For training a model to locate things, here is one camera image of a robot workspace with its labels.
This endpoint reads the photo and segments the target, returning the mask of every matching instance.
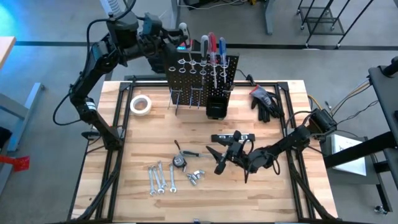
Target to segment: red object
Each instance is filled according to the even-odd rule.
[[[209,52],[217,53],[216,35],[210,32],[208,36],[209,36]]]
[[[16,158],[16,159],[7,156],[0,156],[0,162],[13,165],[15,172],[29,169],[29,161],[30,161],[29,156]]]

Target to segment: blue screwdriver handle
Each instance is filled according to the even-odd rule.
[[[226,41],[224,37],[220,37],[220,41],[218,42],[220,56],[221,56],[221,64],[226,65]]]

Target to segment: white paper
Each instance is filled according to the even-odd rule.
[[[362,143],[361,141],[357,141],[354,139],[346,138],[343,136],[339,136],[337,134],[334,134],[331,136],[331,150],[332,153],[337,153],[340,152],[344,149],[347,149],[351,146],[355,146],[359,143]],[[346,172],[351,172],[353,174],[359,174],[366,176],[366,166],[365,166],[365,158],[359,158],[351,162],[347,162],[345,164],[341,164],[338,166],[333,167],[336,170],[341,170],[341,171],[346,171]]]

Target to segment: screwdriver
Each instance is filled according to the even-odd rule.
[[[182,23],[180,23],[178,28],[180,29],[180,31],[182,31],[183,35],[188,37],[184,42],[185,42],[185,49],[188,51],[189,60],[191,62],[192,61],[192,55],[191,55],[192,45],[191,45],[191,37],[190,37],[190,34],[189,34],[188,26],[187,26],[186,23],[182,22]]]
[[[210,53],[210,63],[213,67],[214,76],[214,89],[217,89],[217,73],[216,73],[216,54],[217,54],[217,43],[216,35],[214,33],[209,33],[209,53]]]
[[[201,85],[205,84],[205,66],[207,64],[207,50],[209,46],[209,37],[207,35],[203,35],[200,40],[200,53],[201,53],[201,60],[200,65],[202,66],[200,75],[201,75]]]
[[[220,41],[218,44],[219,51],[220,51],[220,57],[221,57],[221,64],[223,66],[224,70],[224,83],[226,83],[226,73],[225,73],[225,67],[226,67],[226,41],[224,37],[220,37]]]

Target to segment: black glove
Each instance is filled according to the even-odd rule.
[[[278,107],[275,99],[278,99],[275,93],[270,93],[263,89],[263,87],[257,85],[250,95],[253,96],[251,102],[251,109],[254,109],[257,105],[259,110],[259,121],[269,122],[270,115],[274,118],[280,118],[285,116],[284,112]]]

